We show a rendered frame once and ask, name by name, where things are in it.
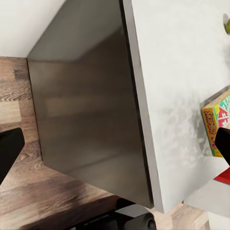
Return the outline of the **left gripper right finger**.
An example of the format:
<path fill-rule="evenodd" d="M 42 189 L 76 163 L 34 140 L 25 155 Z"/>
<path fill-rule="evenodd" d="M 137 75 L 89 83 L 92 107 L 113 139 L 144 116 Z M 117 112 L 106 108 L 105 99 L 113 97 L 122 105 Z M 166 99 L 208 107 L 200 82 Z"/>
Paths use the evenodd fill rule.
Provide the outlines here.
<path fill-rule="evenodd" d="M 220 127 L 215 137 L 215 145 L 230 165 L 230 129 Z"/>

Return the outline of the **board game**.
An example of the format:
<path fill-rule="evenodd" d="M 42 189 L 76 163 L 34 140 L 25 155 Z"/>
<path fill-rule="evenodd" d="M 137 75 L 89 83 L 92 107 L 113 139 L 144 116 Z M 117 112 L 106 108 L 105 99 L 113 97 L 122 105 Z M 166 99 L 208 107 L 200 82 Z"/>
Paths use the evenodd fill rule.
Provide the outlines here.
<path fill-rule="evenodd" d="M 224 158 L 215 145 L 215 137 L 220 127 L 230 129 L 230 89 L 202 108 L 213 157 Z"/>

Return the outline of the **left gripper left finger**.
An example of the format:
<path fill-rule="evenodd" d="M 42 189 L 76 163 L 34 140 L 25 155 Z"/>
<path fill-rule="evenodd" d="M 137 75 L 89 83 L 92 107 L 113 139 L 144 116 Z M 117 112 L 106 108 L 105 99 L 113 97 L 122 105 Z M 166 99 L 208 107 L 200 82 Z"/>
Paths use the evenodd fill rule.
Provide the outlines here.
<path fill-rule="evenodd" d="M 25 146 L 20 127 L 0 133 L 0 185 Z"/>

